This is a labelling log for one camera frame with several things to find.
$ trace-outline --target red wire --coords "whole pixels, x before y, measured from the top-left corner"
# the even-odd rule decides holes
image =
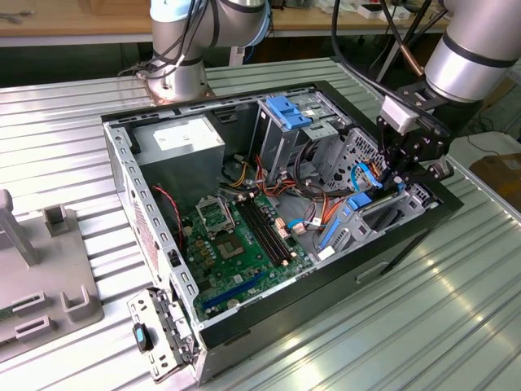
[[[159,186],[152,186],[152,189],[157,190],[159,193],[163,194],[166,198],[169,199],[170,204],[172,204],[174,210],[176,211],[177,215],[177,227],[179,228],[179,249],[182,248],[182,224],[181,224],[181,216],[179,215],[179,209],[177,209],[177,205],[173,198],[170,196],[169,193],[167,193],[165,190],[163,190]]]

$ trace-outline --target blue cable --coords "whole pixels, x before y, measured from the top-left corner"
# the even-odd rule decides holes
[[[376,178],[373,176],[373,173],[371,173],[371,170],[369,169],[369,167],[367,167],[367,165],[365,163],[358,163],[357,165],[354,165],[351,170],[351,183],[356,191],[360,191],[360,187],[358,186],[358,183],[357,183],[357,172],[356,172],[358,167],[360,167],[364,171],[364,174],[367,175],[367,177],[369,178],[369,181],[371,182],[371,184],[373,186],[376,186],[377,188],[382,188],[382,183],[380,183],[376,180]]]
[[[247,63],[253,56],[253,51],[255,51],[255,47],[252,46],[252,51],[250,51],[250,54],[247,55],[247,58],[243,61],[243,64]]]
[[[292,222],[288,222],[287,223],[287,227],[289,229],[293,228],[294,226],[296,226],[299,222],[307,222],[308,224],[313,224],[313,222],[309,222],[307,220],[303,220],[301,218],[297,218],[296,220],[293,220]]]

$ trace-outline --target yellow cable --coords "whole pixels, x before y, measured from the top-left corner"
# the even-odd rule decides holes
[[[236,183],[232,183],[230,186],[232,187],[239,187],[244,182],[244,179],[246,178],[246,162],[243,162],[243,173],[241,174],[241,178]]]

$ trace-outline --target wooden shelf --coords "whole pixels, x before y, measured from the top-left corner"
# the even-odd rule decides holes
[[[35,14],[23,18],[22,24],[0,20],[0,37],[70,36],[140,34],[151,32],[149,15],[143,16],[99,16],[90,12],[86,0],[0,0],[0,11],[35,10]],[[409,27],[413,16],[399,27]],[[448,22],[441,20],[436,27],[445,28]],[[331,14],[317,8],[309,10],[286,8],[274,10],[275,30],[328,30]],[[353,12],[340,15],[340,30],[375,30],[387,27],[387,23],[368,20]]]

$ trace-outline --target silver robot arm segment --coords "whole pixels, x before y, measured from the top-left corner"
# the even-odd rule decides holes
[[[482,100],[521,57],[521,0],[444,0],[453,18],[425,67],[427,84],[457,102]]]
[[[208,89],[202,53],[214,46],[253,46],[259,43],[269,27],[269,4],[265,0],[194,0],[194,13],[199,18],[181,48],[181,37],[188,18],[190,0],[152,0],[151,18],[153,46],[158,68],[148,78],[148,87],[157,97],[167,101],[192,100]],[[168,53],[174,42],[179,43]],[[178,64],[169,60],[184,54]]]

